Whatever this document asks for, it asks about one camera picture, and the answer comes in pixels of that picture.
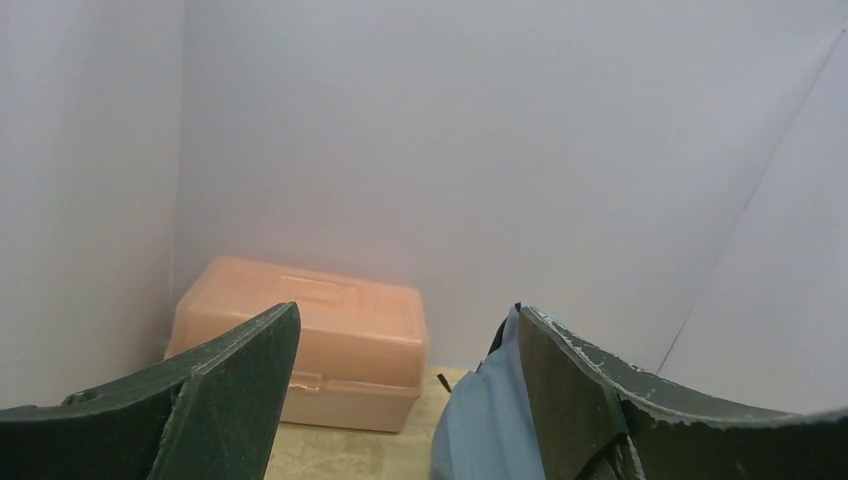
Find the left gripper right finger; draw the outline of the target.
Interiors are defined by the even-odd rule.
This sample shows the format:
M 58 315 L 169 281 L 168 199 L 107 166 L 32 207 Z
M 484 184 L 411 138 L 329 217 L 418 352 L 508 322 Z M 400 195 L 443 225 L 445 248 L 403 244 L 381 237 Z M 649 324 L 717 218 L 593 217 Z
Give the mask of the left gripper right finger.
M 521 367 L 550 479 L 843 479 L 847 412 L 790 414 L 643 370 L 534 307 Z

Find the blue backpack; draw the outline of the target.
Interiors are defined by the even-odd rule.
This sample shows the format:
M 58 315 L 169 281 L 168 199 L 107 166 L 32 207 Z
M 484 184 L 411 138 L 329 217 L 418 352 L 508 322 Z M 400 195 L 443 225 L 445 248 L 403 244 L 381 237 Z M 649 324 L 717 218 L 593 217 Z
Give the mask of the blue backpack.
M 462 377 L 435 429 L 431 479 L 544 479 L 518 345 L 521 305 L 499 325 L 488 354 Z

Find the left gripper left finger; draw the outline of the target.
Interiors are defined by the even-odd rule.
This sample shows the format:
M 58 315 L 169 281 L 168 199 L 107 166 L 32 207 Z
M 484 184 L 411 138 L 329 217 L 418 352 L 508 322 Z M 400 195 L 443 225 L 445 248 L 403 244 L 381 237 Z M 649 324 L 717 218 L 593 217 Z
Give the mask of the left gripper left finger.
M 260 479 L 301 332 L 293 303 L 51 407 L 1 413 L 5 479 Z

